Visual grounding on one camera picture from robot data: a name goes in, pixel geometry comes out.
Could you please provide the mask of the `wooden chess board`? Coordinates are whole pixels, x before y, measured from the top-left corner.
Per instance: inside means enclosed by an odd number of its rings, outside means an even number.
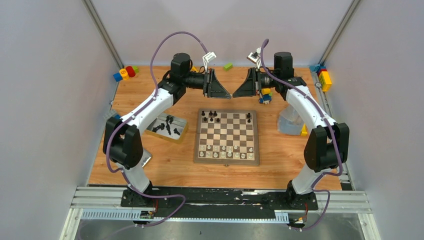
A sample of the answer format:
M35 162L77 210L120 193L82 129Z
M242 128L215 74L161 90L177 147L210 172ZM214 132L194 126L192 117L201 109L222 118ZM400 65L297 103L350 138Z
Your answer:
M258 166L257 112L200 108L193 161L198 164Z

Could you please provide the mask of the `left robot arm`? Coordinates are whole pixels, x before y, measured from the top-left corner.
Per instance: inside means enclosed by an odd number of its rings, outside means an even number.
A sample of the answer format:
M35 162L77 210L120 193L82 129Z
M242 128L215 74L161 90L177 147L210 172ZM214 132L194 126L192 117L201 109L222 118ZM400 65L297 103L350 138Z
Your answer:
M140 206L153 201L152 184L143 169L144 148L142 134L165 110L175 105L187 89L202 90L204 96L214 99L230 99L231 94L221 85L215 70L192 71L193 62L187 53L176 53L170 69L156 84L152 94L138 107L120 119L110 117L106 121L103 152L106 163L115 163L121 171L134 200Z

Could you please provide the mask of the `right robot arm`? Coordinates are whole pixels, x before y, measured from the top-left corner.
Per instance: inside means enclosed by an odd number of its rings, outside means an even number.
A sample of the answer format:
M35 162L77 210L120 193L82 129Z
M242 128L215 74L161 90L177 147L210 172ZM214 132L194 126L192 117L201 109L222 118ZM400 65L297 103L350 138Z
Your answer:
M245 81L232 97L252 97L265 88L275 88L306 125L309 137L303 152L305 165L287 185L286 204L298 209L306 201L306 194L325 176L333 175L338 168L343 172L347 160L350 129L330 117L312 97L306 82L295 76L293 56L290 52L277 52L273 56L273 69L264 66L261 49L248 54L255 64L248 70Z

